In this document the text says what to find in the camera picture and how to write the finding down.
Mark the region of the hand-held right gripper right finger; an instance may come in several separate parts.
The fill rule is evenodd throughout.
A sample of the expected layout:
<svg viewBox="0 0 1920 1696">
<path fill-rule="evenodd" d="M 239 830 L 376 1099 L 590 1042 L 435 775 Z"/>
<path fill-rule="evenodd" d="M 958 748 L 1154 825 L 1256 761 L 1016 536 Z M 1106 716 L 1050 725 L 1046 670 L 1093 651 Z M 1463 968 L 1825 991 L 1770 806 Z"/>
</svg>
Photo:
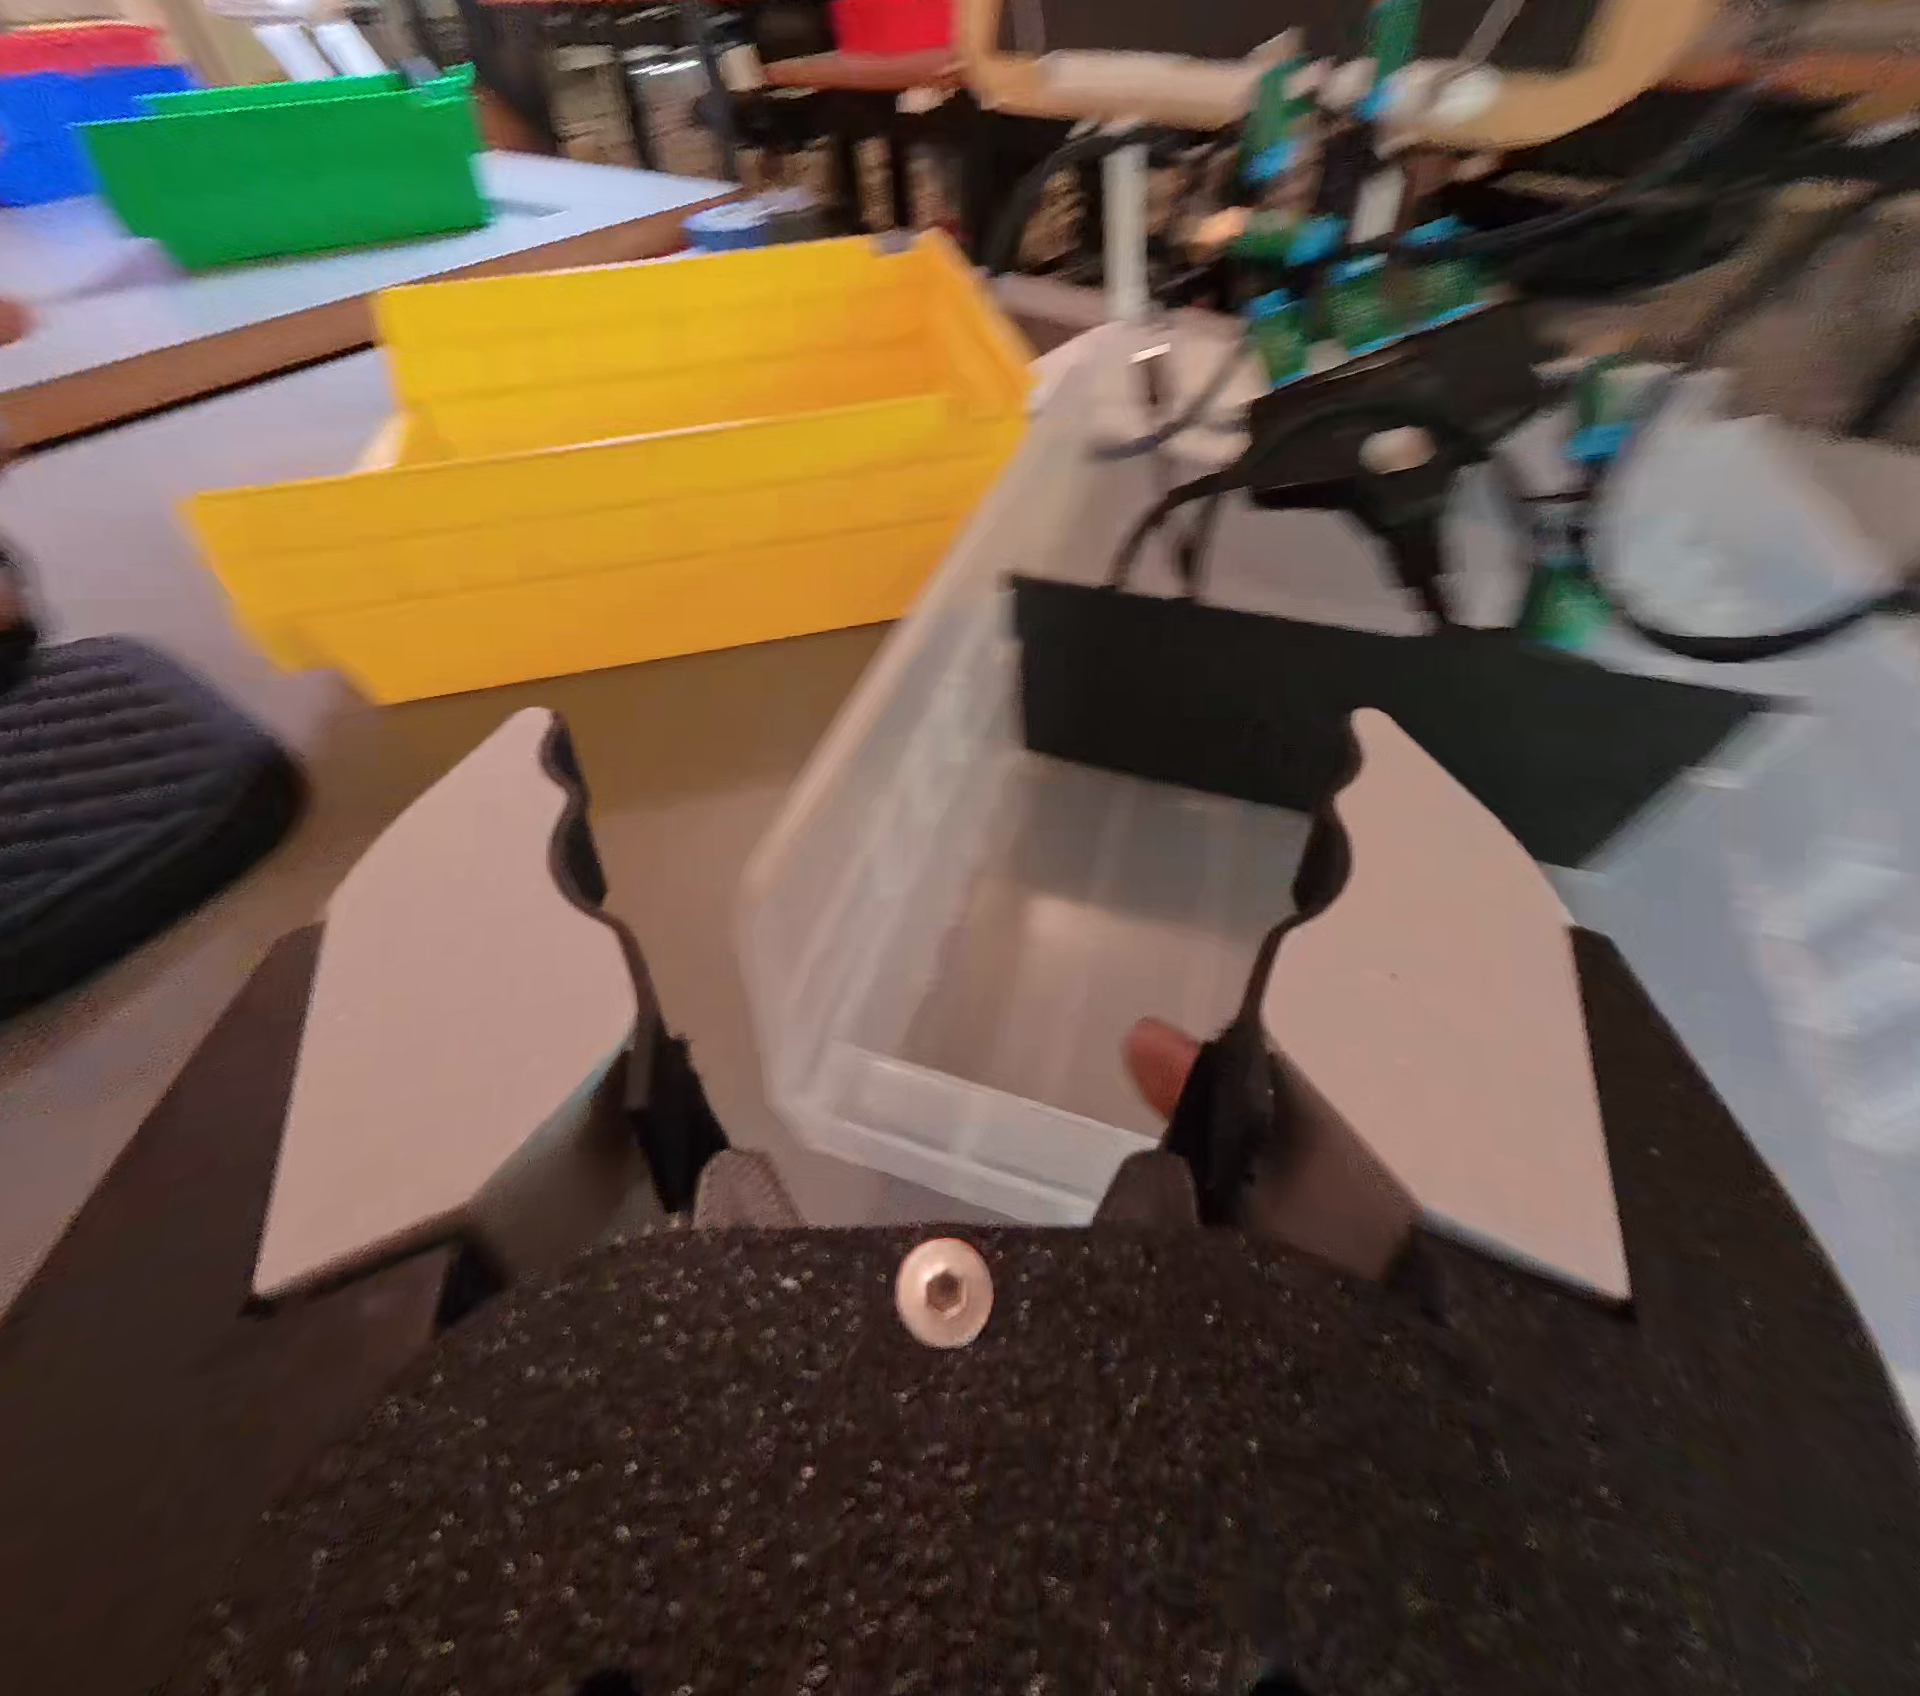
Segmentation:
<svg viewBox="0 0 1920 1696">
<path fill-rule="evenodd" d="M 1375 707 L 1348 719 L 1256 1017 L 1411 1221 L 1586 1301 L 1631 1301 L 1572 916 Z"/>
</svg>

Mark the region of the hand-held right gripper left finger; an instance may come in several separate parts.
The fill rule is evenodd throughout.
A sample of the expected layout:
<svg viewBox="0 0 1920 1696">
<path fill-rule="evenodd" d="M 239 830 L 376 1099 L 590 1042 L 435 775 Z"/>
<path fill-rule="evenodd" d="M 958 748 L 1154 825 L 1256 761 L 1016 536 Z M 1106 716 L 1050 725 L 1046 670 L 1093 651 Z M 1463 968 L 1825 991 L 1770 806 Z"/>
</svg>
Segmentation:
<svg viewBox="0 0 1920 1696">
<path fill-rule="evenodd" d="M 324 906 L 251 1303 L 442 1248 L 491 1290 L 586 1251 L 641 1174 L 661 1032 L 570 733 L 520 709 Z"/>
</svg>

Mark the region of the yellow plastic bin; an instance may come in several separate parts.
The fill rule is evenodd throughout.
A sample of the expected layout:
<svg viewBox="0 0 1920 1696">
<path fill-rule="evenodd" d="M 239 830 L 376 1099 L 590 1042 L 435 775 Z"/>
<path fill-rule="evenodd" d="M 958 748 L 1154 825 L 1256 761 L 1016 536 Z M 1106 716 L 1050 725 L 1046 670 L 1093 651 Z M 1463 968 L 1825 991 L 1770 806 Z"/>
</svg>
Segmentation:
<svg viewBox="0 0 1920 1696">
<path fill-rule="evenodd" d="M 1025 431 L 916 395 L 208 491 L 183 523 L 276 669 L 398 707 L 900 619 Z"/>
<path fill-rule="evenodd" d="M 939 231 L 381 292 L 393 413 L 365 471 L 944 399 L 1027 409 L 1035 354 Z"/>
</svg>

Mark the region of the clear plastic bin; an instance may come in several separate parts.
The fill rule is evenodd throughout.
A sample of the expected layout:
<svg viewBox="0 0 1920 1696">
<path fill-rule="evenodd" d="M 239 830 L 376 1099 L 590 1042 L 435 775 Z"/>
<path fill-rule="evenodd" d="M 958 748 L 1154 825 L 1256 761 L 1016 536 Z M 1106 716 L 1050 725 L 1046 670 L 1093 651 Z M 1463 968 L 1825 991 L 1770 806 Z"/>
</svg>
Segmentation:
<svg viewBox="0 0 1920 1696">
<path fill-rule="evenodd" d="M 1228 1014 L 1308 819 L 1023 742 L 1008 581 L 1100 587 L 1220 431 L 1131 460 L 1113 327 L 1047 354 L 1033 422 L 830 727 L 740 891 L 766 1093 L 806 1144 L 1029 1222 L 1092 1212 L 1148 1121 L 1140 1014 Z M 1206 603 L 1422 636 L 1357 529 L 1233 507 Z M 1651 1001 L 1822 1233 L 1915 1204 L 1915 629 L 1699 666 L 1604 630 L 1586 663 L 1766 698 L 1579 866 L 1572 916 Z"/>
</svg>

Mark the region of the grey desk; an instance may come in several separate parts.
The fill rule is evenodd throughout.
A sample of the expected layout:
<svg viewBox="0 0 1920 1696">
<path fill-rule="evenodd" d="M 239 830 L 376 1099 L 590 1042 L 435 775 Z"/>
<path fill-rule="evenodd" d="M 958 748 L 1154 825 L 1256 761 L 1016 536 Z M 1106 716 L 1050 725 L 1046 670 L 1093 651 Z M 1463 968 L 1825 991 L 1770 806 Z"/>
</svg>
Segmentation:
<svg viewBox="0 0 1920 1696">
<path fill-rule="evenodd" d="M 881 629 L 672 659 L 501 693 L 368 707 L 245 644 L 178 502 L 223 473 L 347 465 L 386 414 L 371 354 L 29 455 L 3 471 L 3 546 L 56 641 L 156 647 L 267 725 L 306 775 L 292 839 L 106 976 L 27 1013 L 1 1052 L 1 1303 L 11 1306 L 278 938 L 510 714 L 554 709 L 587 778 L 609 909 L 633 931 L 730 1132 L 821 1225 L 976 1221 L 969 1204 L 809 1153 L 763 1101 L 735 959 L 749 855 L 871 665 Z"/>
</svg>

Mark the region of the person's right hand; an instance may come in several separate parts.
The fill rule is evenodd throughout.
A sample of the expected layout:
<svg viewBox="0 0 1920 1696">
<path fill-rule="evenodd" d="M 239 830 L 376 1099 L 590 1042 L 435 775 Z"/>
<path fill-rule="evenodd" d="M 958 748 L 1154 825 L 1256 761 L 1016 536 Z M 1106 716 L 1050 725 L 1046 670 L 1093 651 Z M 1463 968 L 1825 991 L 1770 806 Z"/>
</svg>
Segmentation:
<svg viewBox="0 0 1920 1696">
<path fill-rule="evenodd" d="M 1129 1082 L 1161 1122 L 1171 1121 L 1199 1055 L 1199 1038 L 1151 1017 L 1135 1021 L 1119 1046 Z"/>
</svg>

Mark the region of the black mesh cushion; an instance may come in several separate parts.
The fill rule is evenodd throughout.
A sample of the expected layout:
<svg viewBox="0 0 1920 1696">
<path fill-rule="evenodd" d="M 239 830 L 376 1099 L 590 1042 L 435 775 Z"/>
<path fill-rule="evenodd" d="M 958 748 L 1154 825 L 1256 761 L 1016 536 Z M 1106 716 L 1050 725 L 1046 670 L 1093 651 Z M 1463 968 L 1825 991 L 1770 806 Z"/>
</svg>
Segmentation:
<svg viewBox="0 0 1920 1696">
<path fill-rule="evenodd" d="M 1 1023 L 226 893 L 307 797 L 276 735 L 166 652 L 124 636 L 5 652 Z"/>
</svg>

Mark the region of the black sheet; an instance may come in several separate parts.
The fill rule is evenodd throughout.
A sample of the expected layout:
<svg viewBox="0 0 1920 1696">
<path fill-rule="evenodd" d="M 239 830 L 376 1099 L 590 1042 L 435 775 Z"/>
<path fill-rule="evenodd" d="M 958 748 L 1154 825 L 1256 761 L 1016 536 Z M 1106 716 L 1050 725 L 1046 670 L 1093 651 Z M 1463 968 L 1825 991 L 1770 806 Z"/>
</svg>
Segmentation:
<svg viewBox="0 0 1920 1696">
<path fill-rule="evenodd" d="M 1308 815 L 1374 710 L 1553 869 L 1771 712 L 1506 630 L 1384 634 L 1032 575 L 1008 592 L 1032 752 Z"/>
</svg>

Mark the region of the white table with wood edge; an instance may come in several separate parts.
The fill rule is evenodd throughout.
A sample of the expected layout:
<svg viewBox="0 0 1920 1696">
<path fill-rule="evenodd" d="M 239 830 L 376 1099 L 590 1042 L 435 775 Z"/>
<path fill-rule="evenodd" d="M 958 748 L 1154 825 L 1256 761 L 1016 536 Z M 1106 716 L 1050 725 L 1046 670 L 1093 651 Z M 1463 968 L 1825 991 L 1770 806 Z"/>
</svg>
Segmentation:
<svg viewBox="0 0 1920 1696">
<path fill-rule="evenodd" d="M 93 196 L 3 210 L 3 448 L 36 450 L 376 342 L 380 292 L 658 259 L 732 185 L 491 150 L 475 231 L 186 273 Z"/>
</svg>

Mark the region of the blue tape roll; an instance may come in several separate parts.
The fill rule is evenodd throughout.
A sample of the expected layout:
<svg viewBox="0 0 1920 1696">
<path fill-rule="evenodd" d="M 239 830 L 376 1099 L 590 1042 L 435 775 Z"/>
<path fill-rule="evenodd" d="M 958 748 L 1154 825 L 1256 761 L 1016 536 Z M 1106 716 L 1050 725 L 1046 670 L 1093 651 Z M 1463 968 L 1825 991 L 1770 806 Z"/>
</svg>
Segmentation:
<svg viewBox="0 0 1920 1696">
<path fill-rule="evenodd" d="M 819 203 L 795 189 L 761 191 L 684 219 L 685 248 L 704 254 L 806 244 L 828 237 Z"/>
</svg>

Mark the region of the green plastic bin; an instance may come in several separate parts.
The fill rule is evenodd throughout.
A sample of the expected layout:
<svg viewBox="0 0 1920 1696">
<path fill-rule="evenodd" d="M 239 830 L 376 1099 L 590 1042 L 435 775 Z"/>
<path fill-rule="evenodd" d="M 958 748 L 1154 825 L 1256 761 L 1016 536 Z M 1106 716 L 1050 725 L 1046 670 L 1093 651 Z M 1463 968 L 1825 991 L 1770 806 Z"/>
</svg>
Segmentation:
<svg viewBox="0 0 1920 1696">
<path fill-rule="evenodd" d="M 471 67 L 209 86 L 77 141 L 132 238 L 199 275 L 487 227 L 471 97 Z"/>
</svg>

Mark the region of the blue plastic bin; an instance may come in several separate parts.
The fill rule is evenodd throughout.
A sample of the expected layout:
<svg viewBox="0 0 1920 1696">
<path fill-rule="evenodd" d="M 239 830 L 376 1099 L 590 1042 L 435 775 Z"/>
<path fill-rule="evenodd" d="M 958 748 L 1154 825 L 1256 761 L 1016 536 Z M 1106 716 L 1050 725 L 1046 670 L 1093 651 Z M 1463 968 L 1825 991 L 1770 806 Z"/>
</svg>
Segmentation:
<svg viewBox="0 0 1920 1696">
<path fill-rule="evenodd" d="M 178 65 L 1 77 L 1 207 L 88 196 L 92 165 L 79 130 L 139 114 L 139 100 L 197 91 Z"/>
</svg>

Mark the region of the red plastic bin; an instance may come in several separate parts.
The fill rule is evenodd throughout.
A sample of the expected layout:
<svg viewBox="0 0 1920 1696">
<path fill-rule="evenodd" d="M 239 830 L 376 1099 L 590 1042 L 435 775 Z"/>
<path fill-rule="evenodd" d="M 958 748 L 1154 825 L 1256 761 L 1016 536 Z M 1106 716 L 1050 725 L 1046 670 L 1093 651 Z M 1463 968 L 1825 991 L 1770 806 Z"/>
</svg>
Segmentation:
<svg viewBox="0 0 1920 1696">
<path fill-rule="evenodd" d="M 164 63 L 166 35 L 126 20 L 71 20 L 1 29 L 1 79 L 93 77 Z"/>
<path fill-rule="evenodd" d="M 954 14 L 956 0 L 830 0 L 828 29 L 834 50 L 845 56 L 948 61 Z"/>
</svg>

